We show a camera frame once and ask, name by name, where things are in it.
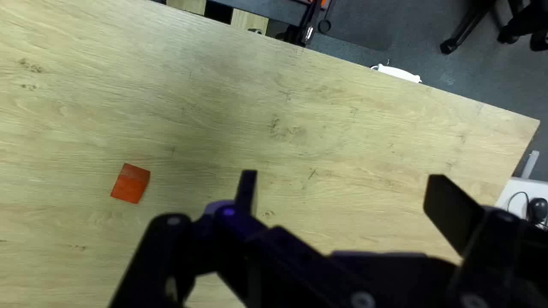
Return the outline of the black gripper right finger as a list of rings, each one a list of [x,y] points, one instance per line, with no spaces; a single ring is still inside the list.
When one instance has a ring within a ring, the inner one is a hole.
[[[446,175],[429,177],[424,211],[460,256],[485,218],[485,210]]]

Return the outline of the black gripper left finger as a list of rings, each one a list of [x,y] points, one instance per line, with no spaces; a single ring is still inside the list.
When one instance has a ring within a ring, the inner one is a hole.
[[[239,181],[235,206],[247,215],[254,213],[257,177],[256,170],[244,170]]]

